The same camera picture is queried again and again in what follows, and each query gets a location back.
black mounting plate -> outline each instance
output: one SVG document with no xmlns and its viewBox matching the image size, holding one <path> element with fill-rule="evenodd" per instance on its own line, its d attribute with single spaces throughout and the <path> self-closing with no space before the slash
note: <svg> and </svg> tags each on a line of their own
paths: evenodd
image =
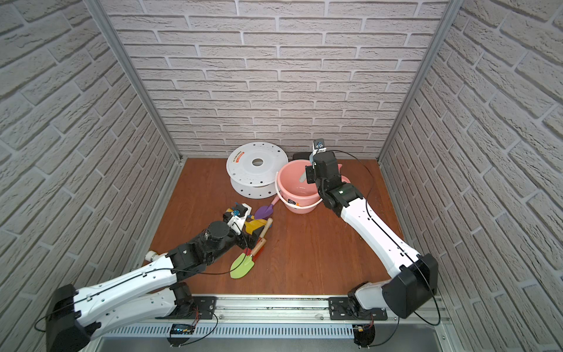
<svg viewBox="0 0 563 352">
<path fill-rule="evenodd" d="M 213 312 L 215 312 L 215 303 L 217 297 L 215 296 L 193 296 L 196 306 L 199 308 L 202 320 L 214 320 Z"/>
<path fill-rule="evenodd" d="M 385 308 L 372 308 L 366 310 L 360 317 L 353 316 L 348 308 L 348 297 L 329 297 L 328 309 L 331 320 L 387 320 L 387 310 Z"/>
</svg>

purple shovel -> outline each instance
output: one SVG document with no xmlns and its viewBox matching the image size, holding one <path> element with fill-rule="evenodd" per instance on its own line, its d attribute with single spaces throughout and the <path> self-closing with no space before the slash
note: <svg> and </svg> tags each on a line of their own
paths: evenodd
<svg viewBox="0 0 563 352">
<path fill-rule="evenodd" d="M 268 219 L 274 213 L 274 204 L 280 200 L 279 196 L 275 196 L 274 200 L 270 203 L 269 206 L 263 206 L 258 208 L 256 213 L 254 214 L 254 219 Z"/>
</svg>

white bucket handle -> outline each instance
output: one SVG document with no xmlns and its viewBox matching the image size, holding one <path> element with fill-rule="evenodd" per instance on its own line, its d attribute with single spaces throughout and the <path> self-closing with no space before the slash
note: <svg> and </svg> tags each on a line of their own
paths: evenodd
<svg viewBox="0 0 563 352">
<path fill-rule="evenodd" d="M 294 208 L 294 209 L 309 209 L 309 208 L 316 207 L 317 205 L 319 205 L 320 202 L 323 201 L 323 199 L 321 198 L 321 199 L 319 199 L 319 201 L 316 202 L 315 204 L 311 204 L 310 206 L 305 206 L 305 207 L 300 207 L 300 206 L 297 206 L 297 205 L 295 205 L 295 204 L 288 203 L 285 199 L 283 199 L 283 197 L 282 197 L 282 195 L 280 194 L 280 191 L 279 191 L 279 189 L 278 189 L 278 173 L 279 173 L 279 171 L 276 172 L 276 178 L 274 179 L 274 180 L 275 180 L 275 181 L 274 181 L 274 186 L 276 187 L 276 193 L 278 194 L 278 197 L 280 197 L 280 200 L 281 200 L 282 202 L 284 202 L 284 204 L 285 204 L 286 206 L 292 207 L 292 208 Z"/>
</svg>

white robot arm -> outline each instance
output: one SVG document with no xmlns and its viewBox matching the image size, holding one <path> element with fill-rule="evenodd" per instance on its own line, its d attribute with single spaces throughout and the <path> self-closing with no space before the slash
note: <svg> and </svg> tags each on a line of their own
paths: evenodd
<svg viewBox="0 0 563 352">
<path fill-rule="evenodd" d="M 350 224 L 377 254 L 391 280 L 362 284 L 348 293 L 349 310 L 356 317 L 387 305 L 406 318 L 433 296 L 437 262 L 409 247 L 377 216 L 362 194 L 342 182 L 333 152 L 323 140 L 314 142 L 312 165 L 306 167 L 308 183 L 316 183 L 326 207 Z M 201 273 L 235 244 L 253 248 L 257 236 L 241 231 L 251 208 L 237 204 L 223 221 L 215 221 L 191 241 L 160 255 L 148 265 L 90 287 L 58 288 L 52 295 L 46 320 L 48 352 L 78 351 L 91 339 L 155 317 L 189 318 L 194 299 L 184 279 Z M 162 291 L 151 293 L 158 288 Z"/>
</svg>

green shovel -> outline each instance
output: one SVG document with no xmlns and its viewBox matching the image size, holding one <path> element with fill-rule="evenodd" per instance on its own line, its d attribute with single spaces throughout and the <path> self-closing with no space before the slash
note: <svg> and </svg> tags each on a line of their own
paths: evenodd
<svg viewBox="0 0 563 352">
<path fill-rule="evenodd" d="M 250 255 L 241 253 L 240 256 L 235 259 L 235 261 L 231 265 L 231 277 L 233 279 L 240 279 L 241 277 L 245 276 L 250 271 L 250 269 L 252 269 L 252 267 L 254 266 L 254 261 L 252 259 L 265 243 L 266 239 L 262 238 L 260 242 L 256 244 L 252 252 L 250 252 Z"/>
</svg>

